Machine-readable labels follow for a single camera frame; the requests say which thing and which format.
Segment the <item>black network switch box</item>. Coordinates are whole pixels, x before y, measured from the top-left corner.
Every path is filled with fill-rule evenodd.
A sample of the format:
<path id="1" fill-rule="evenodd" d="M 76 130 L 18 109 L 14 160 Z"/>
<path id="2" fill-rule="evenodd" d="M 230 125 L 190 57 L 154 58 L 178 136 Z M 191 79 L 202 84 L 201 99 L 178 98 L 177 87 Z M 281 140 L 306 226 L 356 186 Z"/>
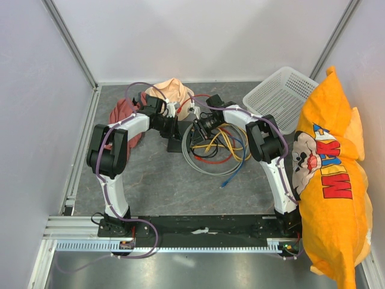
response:
<path id="1" fill-rule="evenodd" d="M 174 135 L 168 139 L 167 152 L 182 153 L 182 139 L 183 135 L 192 124 L 191 121 L 178 121 Z"/>

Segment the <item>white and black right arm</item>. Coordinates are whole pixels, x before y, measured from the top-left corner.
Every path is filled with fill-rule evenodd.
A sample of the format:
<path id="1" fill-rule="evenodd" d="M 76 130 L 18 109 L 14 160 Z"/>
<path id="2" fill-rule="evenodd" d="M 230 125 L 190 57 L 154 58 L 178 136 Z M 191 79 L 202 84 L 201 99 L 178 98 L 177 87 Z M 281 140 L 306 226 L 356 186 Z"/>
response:
<path id="1" fill-rule="evenodd" d="M 291 191 L 284 164 L 288 144 L 273 116 L 258 116 L 233 102 L 224 103 L 218 95 L 211 96 L 206 103 L 196 98 L 193 100 L 211 111 L 208 117 L 193 120 L 193 128 L 200 137 L 206 140 L 213 129 L 225 123 L 244 129 L 251 156 L 260 163 L 268 178 L 275 212 L 283 216 L 294 212 L 298 203 Z"/>

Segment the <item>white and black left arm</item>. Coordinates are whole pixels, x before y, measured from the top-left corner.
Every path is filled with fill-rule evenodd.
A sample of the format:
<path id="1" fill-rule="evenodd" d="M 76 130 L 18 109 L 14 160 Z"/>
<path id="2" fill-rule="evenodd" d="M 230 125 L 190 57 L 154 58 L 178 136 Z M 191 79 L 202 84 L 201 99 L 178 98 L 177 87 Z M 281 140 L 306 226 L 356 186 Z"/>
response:
<path id="1" fill-rule="evenodd" d="M 111 230 L 125 237 L 132 230 L 129 205 L 125 199 L 122 173 L 128 163 L 128 144 L 150 129 L 165 138 L 174 135 L 180 103 L 148 97 L 146 105 L 110 125 L 94 127 L 87 152 L 87 165 L 96 175 L 105 200 L 105 214 L 115 218 Z"/>

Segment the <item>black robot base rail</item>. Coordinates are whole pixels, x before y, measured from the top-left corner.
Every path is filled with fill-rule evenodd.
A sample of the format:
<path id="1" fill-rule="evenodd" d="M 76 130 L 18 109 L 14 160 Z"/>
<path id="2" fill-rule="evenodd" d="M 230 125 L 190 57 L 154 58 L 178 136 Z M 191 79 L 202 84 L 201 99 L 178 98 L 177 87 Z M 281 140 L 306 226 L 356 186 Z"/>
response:
<path id="1" fill-rule="evenodd" d="M 98 237 L 145 247 L 264 246 L 267 239 L 298 241 L 301 226 L 285 230 L 274 215 L 140 216 L 131 222 L 103 216 Z"/>

